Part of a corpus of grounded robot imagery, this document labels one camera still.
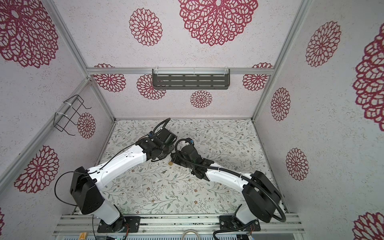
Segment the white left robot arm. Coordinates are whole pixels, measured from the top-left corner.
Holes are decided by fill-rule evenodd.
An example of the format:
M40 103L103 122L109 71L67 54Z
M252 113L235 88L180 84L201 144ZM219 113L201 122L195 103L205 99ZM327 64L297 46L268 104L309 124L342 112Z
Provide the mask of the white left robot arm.
M70 194L83 215L100 219L105 233L118 233L128 229L125 216L106 200L101 190L115 178L147 161L165 159L174 149L177 136L167 130L170 119L160 122L151 132L119 151L105 163L91 168L79 167L72 171Z

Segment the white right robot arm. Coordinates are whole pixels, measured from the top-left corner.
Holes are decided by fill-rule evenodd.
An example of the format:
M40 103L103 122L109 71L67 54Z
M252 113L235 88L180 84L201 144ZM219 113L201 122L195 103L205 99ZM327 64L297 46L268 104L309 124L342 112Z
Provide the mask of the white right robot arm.
M175 152L171 154L171 159L174 164L190 169L191 174L198 179L222 184L243 195L246 203L236 209L228 222L224 221L220 230L213 232L215 240L221 233L258 229L260 221L287 221L286 214L280 207L281 193L262 172L241 173L203 158L191 138L180 139L175 143Z

